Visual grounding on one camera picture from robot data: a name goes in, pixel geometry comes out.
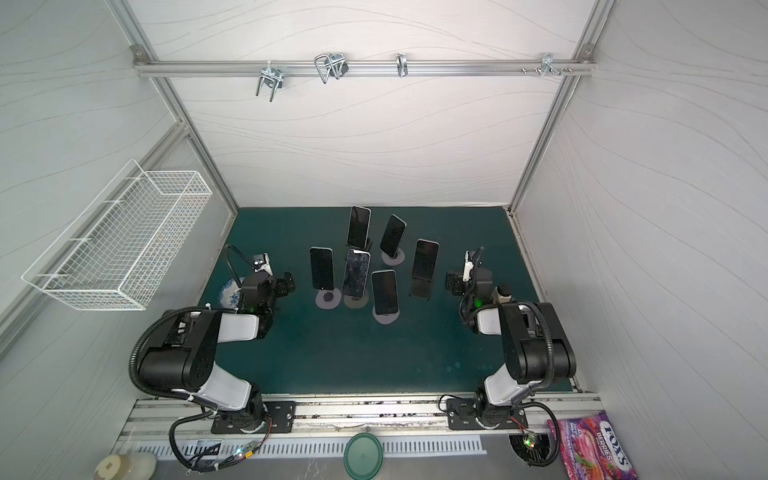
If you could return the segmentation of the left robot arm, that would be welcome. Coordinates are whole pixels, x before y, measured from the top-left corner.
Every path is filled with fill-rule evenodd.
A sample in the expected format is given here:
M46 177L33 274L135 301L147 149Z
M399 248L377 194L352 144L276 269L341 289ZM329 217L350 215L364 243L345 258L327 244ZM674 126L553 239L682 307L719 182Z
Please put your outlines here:
M129 377L153 397L185 400L212 412L219 429L250 433L274 424L260 387L216 363L217 347L263 339L271 329L276 301L295 291L290 272L262 270L240 285L236 309L185 307L168 310L136 342Z

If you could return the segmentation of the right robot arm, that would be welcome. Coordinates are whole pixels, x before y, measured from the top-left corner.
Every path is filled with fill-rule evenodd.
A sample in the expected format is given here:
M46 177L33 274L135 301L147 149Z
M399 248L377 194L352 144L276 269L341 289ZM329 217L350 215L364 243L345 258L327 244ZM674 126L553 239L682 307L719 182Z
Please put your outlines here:
M552 304L517 300L509 284L495 285L490 270L449 272L445 288L461 298L462 324L501 339L503 363L469 399L438 402L452 430L527 428L526 410L536 392L572 378L573 349Z

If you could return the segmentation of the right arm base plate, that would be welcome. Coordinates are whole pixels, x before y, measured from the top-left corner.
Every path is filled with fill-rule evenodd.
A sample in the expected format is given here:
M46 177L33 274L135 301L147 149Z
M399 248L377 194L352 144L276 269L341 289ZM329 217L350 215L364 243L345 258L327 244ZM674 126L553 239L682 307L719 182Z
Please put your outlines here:
M445 395L438 400L438 409L447 417L452 431L526 431L528 422L521 409L494 406L474 398Z

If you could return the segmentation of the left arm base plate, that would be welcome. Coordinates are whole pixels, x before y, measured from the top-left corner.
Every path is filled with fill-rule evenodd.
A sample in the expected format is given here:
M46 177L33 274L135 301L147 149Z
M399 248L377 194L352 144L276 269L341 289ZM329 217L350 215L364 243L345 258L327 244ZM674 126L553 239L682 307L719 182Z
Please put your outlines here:
M257 412L251 407L244 410L218 413L211 426L217 435L290 433L295 418L293 401L267 401Z

